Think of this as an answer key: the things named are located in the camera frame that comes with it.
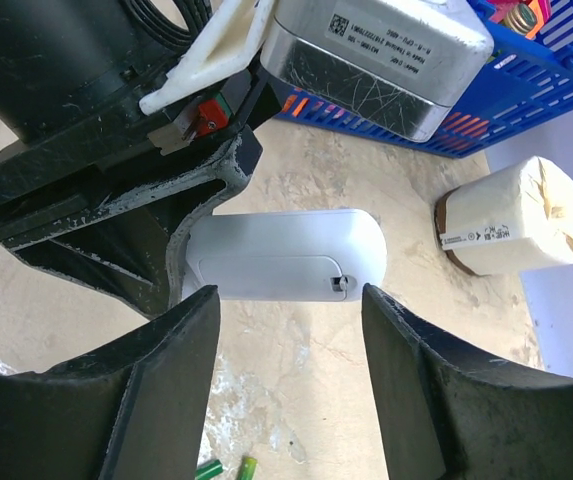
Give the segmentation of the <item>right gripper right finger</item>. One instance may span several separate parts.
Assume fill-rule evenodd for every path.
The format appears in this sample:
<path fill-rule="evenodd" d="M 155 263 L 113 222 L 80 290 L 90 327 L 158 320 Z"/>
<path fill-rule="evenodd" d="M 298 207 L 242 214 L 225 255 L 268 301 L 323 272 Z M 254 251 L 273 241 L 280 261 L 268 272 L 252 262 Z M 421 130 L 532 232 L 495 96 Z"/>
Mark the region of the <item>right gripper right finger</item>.
<path fill-rule="evenodd" d="M 392 479 L 573 479 L 573 378 L 493 355 L 380 288 L 362 329 Z"/>

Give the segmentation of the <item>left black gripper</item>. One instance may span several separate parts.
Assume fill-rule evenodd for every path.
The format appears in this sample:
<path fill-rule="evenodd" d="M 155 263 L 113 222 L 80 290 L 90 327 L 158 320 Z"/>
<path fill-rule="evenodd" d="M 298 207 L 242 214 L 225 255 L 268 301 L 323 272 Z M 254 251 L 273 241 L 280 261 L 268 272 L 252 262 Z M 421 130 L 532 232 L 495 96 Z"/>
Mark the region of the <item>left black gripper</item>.
<path fill-rule="evenodd" d="M 239 73 L 196 97 L 234 103 L 229 123 L 181 138 L 171 116 L 131 100 L 33 145 L 0 151 L 0 240 L 25 264 L 112 296 L 146 318 L 180 301 L 190 229 L 249 184 L 262 154 L 253 130 L 276 115 L 284 86 Z"/>

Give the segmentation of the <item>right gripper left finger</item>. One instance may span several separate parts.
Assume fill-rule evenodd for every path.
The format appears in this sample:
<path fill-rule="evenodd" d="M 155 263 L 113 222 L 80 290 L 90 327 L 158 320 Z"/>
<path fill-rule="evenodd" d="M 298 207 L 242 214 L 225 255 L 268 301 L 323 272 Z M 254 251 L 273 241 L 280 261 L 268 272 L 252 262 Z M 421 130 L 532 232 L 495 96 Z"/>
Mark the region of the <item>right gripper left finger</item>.
<path fill-rule="evenodd" d="M 191 479 L 220 333 L 204 287 L 42 373 L 0 375 L 0 479 Z"/>

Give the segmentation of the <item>long white remote control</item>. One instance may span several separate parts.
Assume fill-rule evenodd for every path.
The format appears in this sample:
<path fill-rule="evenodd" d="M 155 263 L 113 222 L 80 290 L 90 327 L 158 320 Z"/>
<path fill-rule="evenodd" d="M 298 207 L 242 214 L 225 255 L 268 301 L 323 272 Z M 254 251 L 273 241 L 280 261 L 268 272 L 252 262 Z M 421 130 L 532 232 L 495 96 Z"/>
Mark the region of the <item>long white remote control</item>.
<path fill-rule="evenodd" d="M 225 300 L 351 302 L 386 269 L 383 231 L 363 210 L 212 215 L 190 232 L 182 295 L 215 285 Z"/>

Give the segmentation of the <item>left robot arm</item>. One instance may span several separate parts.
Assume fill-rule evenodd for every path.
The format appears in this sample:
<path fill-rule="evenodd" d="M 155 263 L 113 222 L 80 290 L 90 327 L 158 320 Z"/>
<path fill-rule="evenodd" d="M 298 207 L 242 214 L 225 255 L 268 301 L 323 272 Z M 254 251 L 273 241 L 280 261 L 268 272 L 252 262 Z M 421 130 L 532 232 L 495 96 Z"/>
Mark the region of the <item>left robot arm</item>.
<path fill-rule="evenodd" d="M 149 1 L 0 1 L 0 245 L 148 318 L 180 302 L 190 229 L 247 187 L 287 97 L 253 60 L 144 114 L 212 23 L 177 7 L 184 26 Z"/>

